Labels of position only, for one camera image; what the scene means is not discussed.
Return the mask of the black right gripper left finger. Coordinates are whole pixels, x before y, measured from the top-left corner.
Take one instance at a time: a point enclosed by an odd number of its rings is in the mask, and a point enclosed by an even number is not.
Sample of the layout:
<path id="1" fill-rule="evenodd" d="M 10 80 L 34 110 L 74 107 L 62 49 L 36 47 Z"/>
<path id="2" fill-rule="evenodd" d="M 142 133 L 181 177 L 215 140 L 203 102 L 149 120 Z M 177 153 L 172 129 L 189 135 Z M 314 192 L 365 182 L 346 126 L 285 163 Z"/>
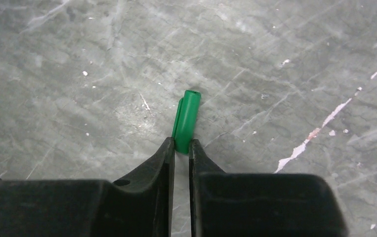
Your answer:
<path id="1" fill-rule="evenodd" d="M 0 179 L 0 237 L 168 237 L 174 140 L 114 182 Z"/>

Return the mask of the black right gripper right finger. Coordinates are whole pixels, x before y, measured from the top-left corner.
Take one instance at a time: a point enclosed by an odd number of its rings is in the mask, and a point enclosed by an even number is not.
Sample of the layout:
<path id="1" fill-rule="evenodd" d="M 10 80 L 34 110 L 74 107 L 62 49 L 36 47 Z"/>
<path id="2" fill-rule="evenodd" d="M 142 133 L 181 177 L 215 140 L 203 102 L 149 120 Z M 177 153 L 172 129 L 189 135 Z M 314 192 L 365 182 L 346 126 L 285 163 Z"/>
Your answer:
<path id="1" fill-rule="evenodd" d="M 346 237 L 333 191 L 311 174 L 227 173 L 189 146 L 194 237 Z"/>

